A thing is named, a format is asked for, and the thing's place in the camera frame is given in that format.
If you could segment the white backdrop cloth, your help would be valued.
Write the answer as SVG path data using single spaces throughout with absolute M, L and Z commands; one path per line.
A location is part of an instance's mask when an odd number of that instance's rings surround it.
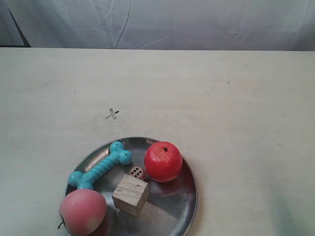
M 0 44 L 44 48 L 315 48 L 312 0 L 3 0 Z

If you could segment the pink toy peach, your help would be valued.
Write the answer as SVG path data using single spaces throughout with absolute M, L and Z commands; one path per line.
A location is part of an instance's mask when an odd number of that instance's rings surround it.
M 99 192 L 78 189 L 65 196 L 59 206 L 59 213 L 70 235 L 86 236 L 99 227 L 106 208 L 106 200 Z

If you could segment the red toy apple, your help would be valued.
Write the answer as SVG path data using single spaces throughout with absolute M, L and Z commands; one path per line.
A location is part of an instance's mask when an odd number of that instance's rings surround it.
M 169 182 L 180 173 L 183 158 L 179 149 L 170 142 L 156 142 L 146 151 L 144 167 L 146 174 L 157 182 Z

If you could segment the large round metal plate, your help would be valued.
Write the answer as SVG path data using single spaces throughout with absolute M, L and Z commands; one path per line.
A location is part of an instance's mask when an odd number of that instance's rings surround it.
M 144 167 L 146 150 L 155 139 L 125 137 L 119 140 L 132 153 L 129 165 L 116 165 L 94 184 L 107 202 L 104 221 L 94 236 L 185 236 L 197 210 L 197 185 L 187 161 L 174 180 L 159 183 L 148 179 L 149 195 L 138 216 L 115 207 L 112 194 L 125 174 L 134 166 Z

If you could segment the small wooden die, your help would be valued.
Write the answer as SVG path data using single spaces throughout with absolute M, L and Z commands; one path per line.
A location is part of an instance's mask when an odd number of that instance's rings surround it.
M 141 167 L 138 167 L 138 166 L 132 167 L 129 174 L 132 177 L 140 179 L 142 181 L 148 181 L 147 175 Z

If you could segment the light wooden block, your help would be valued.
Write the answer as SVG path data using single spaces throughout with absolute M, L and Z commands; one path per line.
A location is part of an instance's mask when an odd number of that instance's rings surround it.
M 114 206 L 133 216 L 138 216 L 148 198 L 149 184 L 125 174 L 112 194 Z

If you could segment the teal rubber bone toy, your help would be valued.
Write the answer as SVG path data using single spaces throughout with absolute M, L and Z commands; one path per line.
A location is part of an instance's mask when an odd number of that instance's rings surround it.
M 128 165 L 132 161 L 132 154 L 124 149 L 122 142 L 113 142 L 110 154 L 86 173 L 74 171 L 68 177 L 68 184 L 77 189 L 94 189 L 94 182 L 109 172 L 115 165 Z

